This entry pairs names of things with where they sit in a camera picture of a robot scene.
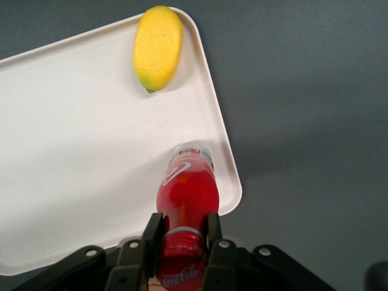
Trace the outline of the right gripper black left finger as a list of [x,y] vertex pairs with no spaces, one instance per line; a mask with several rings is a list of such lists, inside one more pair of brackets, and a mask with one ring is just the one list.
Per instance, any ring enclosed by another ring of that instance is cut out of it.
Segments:
[[141,236],[124,239],[116,265],[110,271],[106,290],[148,290],[155,275],[158,249],[164,235],[161,213],[151,215]]

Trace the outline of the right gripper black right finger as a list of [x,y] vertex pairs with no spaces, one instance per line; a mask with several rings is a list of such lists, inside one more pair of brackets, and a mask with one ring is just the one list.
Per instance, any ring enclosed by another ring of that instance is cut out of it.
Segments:
[[231,240],[223,238],[217,213],[207,215],[207,237],[210,255],[201,290],[236,290],[237,247]]

